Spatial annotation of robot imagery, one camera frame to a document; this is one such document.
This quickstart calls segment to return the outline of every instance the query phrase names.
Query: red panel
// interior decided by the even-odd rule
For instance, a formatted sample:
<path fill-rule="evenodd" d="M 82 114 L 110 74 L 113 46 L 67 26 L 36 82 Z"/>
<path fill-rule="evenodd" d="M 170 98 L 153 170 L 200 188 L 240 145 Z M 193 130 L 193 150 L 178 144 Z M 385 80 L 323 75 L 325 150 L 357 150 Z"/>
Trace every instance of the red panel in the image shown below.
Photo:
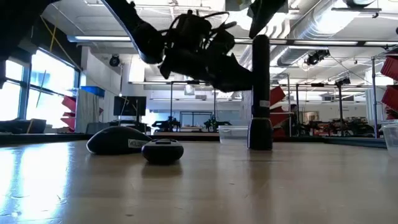
<path fill-rule="evenodd" d="M 76 116 L 76 114 L 75 113 L 68 113 L 68 112 L 64 112 L 63 113 L 63 116 L 67 116 L 67 117 L 70 117 L 70 118 L 74 118 L 75 116 Z"/>
<path fill-rule="evenodd" d="M 272 137 L 286 137 L 285 130 L 282 128 L 275 128 L 274 132 L 272 133 Z"/>
<path fill-rule="evenodd" d="M 274 108 L 271 110 L 271 113 L 283 113 L 283 112 L 285 112 L 285 111 L 282 109 L 282 106 L 278 106 L 277 108 Z M 270 119 L 271 119 L 272 127 L 279 125 L 280 123 L 284 122 L 288 118 L 289 118 L 289 116 L 287 114 L 271 114 Z"/>
<path fill-rule="evenodd" d="M 61 118 L 61 121 L 67 124 L 68 127 L 72 130 L 75 130 L 75 120 L 76 118 Z"/>
<path fill-rule="evenodd" d="M 76 113 L 76 99 L 70 96 L 64 96 L 62 104 L 69 108 L 73 113 Z"/>
<path fill-rule="evenodd" d="M 384 104 L 389 106 L 394 111 L 398 111 L 398 85 L 389 85 L 387 86 L 386 93 L 381 100 Z"/>
<path fill-rule="evenodd" d="M 271 97 L 270 97 L 271 106 L 283 100 L 285 97 L 286 95 L 280 86 L 273 88 L 271 90 Z"/>
<path fill-rule="evenodd" d="M 398 81 L 398 57 L 388 56 L 384 62 L 381 73 L 387 77 Z"/>

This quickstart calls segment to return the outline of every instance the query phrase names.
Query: robotic arm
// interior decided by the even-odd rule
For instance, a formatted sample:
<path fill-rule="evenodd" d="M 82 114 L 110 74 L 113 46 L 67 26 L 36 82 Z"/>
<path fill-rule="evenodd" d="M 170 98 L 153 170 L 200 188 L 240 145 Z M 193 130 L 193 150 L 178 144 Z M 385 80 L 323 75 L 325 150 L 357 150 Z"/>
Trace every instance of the robotic arm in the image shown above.
<path fill-rule="evenodd" d="M 221 91 L 251 90 L 253 73 L 240 66 L 233 54 L 228 55 L 235 41 L 226 30 L 236 22 L 213 28 L 206 20 L 228 12 L 200 17 L 188 10 L 176 17 L 169 29 L 157 31 L 137 15 L 133 2 L 103 2 L 129 34 L 141 59 L 149 64 L 160 63 L 165 79 L 175 72 L 209 82 Z"/>

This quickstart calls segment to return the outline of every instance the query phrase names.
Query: label on mouse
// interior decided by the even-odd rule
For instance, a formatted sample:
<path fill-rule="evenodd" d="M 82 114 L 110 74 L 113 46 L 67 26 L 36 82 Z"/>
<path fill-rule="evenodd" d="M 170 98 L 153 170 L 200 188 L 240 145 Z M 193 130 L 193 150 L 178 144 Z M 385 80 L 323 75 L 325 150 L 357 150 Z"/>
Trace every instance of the label on mouse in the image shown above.
<path fill-rule="evenodd" d="M 129 148 L 140 149 L 147 143 L 148 143 L 148 141 L 129 139 Z"/>

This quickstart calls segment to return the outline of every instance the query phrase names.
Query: black pole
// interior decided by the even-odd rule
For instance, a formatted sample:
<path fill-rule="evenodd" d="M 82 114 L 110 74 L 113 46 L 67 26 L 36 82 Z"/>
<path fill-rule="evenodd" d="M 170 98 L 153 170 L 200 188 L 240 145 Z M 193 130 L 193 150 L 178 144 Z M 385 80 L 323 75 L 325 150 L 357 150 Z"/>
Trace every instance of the black pole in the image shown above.
<path fill-rule="evenodd" d="M 248 148 L 272 150 L 272 124 L 270 116 L 269 38 L 258 35 L 252 48 L 253 75 L 252 120 L 248 130 Z"/>
<path fill-rule="evenodd" d="M 376 66 L 372 57 L 372 84 L 373 84 L 373 118 L 374 118 L 374 138 L 379 138 L 379 128 L 377 127 L 377 98 L 376 98 Z"/>
<path fill-rule="evenodd" d="M 340 107 L 340 131 L 341 137 L 344 137 L 344 119 L 343 119 L 343 99 L 341 98 L 341 84 L 337 84 L 338 88 L 338 103 Z"/>
<path fill-rule="evenodd" d="M 214 89 L 214 119 L 216 118 L 216 89 Z"/>
<path fill-rule="evenodd" d="M 173 116 L 173 84 L 174 82 L 171 82 L 170 84 L 170 117 Z"/>
<path fill-rule="evenodd" d="M 299 84 L 296 84 L 296 104 L 297 104 L 297 136 L 300 136 L 300 107 L 299 107 Z"/>
<path fill-rule="evenodd" d="M 138 100 L 136 100 L 136 125 L 137 125 L 137 127 L 138 127 L 138 124 L 139 124 L 139 117 L 140 117 L 140 114 L 139 114 L 139 104 L 138 104 Z"/>

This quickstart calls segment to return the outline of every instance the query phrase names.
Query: window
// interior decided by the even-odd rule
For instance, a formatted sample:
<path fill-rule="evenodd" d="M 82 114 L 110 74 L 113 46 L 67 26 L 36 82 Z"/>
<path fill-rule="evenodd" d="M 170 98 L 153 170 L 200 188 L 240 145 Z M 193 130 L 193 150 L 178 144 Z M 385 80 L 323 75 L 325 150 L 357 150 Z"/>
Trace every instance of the window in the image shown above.
<path fill-rule="evenodd" d="M 21 86 L 6 82 L 0 90 L 1 104 L 0 121 L 9 121 L 18 117 L 19 94 Z"/>
<path fill-rule="evenodd" d="M 63 97 L 42 92 L 39 99 L 39 94 L 38 90 L 29 90 L 26 119 L 44 119 L 53 128 L 67 126 L 61 121 L 64 112 L 70 112 L 66 106 L 62 105 Z"/>
<path fill-rule="evenodd" d="M 66 94 L 73 88 L 75 70 L 65 63 L 38 50 L 32 55 L 30 84 Z"/>
<path fill-rule="evenodd" d="M 0 121 L 9 121 L 18 118 L 19 96 L 21 94 L 20 82 L 24 67 L 10 60 L 6 61 L 6 78 L 12 81 L 6 81 L 2 90 L 0 90 L 1 110 Z"/>
<path fill-rule="evenodd" d="M 10 60 L 6 61 L 6 77 L 13 80 L 22 80 L 22 71 L 24 67 Z"/>
<path fill-rule="evenodd" d="M 66 127 L 61 118 L 64 112 L 70 112 L 70 110 L 62 105 L 62 100 L 64 95 L 71 95 L 69 90 L 74 85 L 75 69 L 73 67 L 38 50 L 32 56 L 26 118 L 45 119 L 53 128 Z"/>

